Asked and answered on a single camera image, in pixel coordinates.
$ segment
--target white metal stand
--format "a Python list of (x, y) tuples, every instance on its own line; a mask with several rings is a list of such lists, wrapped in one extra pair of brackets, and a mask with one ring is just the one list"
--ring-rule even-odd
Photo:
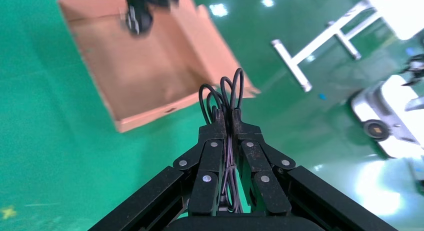
[(340, 40), (341, 44), (353, 56), (353, 58), (355, 58), (356, 60), (361, 58), (361, 54), (351, 43), (350, 40), (354, 36), (359, 34), (361, 31), (363, 31), (366, 27), (381, 18), (381, 15), (378, 12), (374, 13), (373, 15), (365, 19), (362, 23), (360, 23), (358, 26), (353, 28), (347, 34), (344, 34), (341, 29), (357, 15), (359, 15), (362, 11), (368, 8), (371, 8), (371, 6), (366, 1), (361, 1), (357, 3), (353, 8), (347, 11), (347, 13), (341, 18), (339, 18), (337, 21), (330, 22), (329, 27), (326, 30), (324, 30), (320, 35), (318, 35), (313, 41), (311, 41), (294, 57), (290, 55), (286, 47), (284, 47), (283, 43), (279, 39), (271, 41), (272, 46), (274, 46), (278, 54), (287, 64), (288, 68), (293, 73), (294, 77), (297, 79), (297, 81), (305, 92), (309, 92), (312, 89), (312, 85), (298, 65), (302, 60), (310, 56), (315, 50), (317, 50), (320, 46), (327, 42), (331, 37), (336, 36)]

